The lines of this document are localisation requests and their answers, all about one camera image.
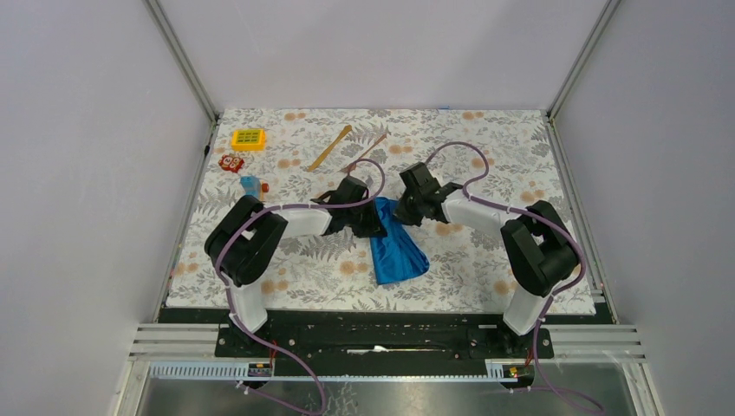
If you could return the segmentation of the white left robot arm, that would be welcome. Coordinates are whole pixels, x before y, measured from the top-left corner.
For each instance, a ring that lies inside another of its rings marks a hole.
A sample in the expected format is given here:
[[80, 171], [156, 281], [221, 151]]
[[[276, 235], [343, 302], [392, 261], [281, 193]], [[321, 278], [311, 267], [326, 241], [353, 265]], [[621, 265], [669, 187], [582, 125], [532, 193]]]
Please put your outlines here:
[[239, 330], [236, 345], [249, 356], [263, 353], [268, 319], [258, 279], [284, 238], [328, 236], [349, 228], [357, 238], [386, 237], [368, 186], [346, 177], [336, 189], [308, 203], [267, 206], [241, 197], [205, 240], [204, 251], [224, 283], [230, 317]]

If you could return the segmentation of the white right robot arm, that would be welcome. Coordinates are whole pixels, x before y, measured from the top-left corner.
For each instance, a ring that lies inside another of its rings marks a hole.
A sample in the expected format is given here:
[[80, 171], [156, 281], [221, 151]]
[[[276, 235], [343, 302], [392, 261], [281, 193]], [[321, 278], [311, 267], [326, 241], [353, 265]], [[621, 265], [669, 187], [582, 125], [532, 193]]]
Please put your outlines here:
[[503, 314], [505, 328], [498, 331], [497, 344], [505, 355], [521, 355], [554, 289], [582, 264], [581, 248], [554, 206], [545, 200], [524, 209], [494, 203], [460, 184], [441, 185], [422, 162], [401, 172], [400, 179], [405, 190], [394, 217], [402, 224], [418, 226], [431, 219], [501, 238], [519, 288]]

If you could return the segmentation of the blue cloth napkin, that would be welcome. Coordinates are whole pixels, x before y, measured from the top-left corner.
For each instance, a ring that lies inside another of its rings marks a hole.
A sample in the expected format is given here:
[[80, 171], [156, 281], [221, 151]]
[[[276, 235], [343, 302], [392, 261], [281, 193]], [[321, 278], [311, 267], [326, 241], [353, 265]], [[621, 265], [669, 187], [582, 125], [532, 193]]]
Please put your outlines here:
[[371, 237], [370, 249], [378, 285], [405, 282], [422, 276], [430, 269], [425, 253], [417, 246], [394, 217], [398, 201], [378, 197], [374, 200], [378, 218], [385, 228], [385, 237]]

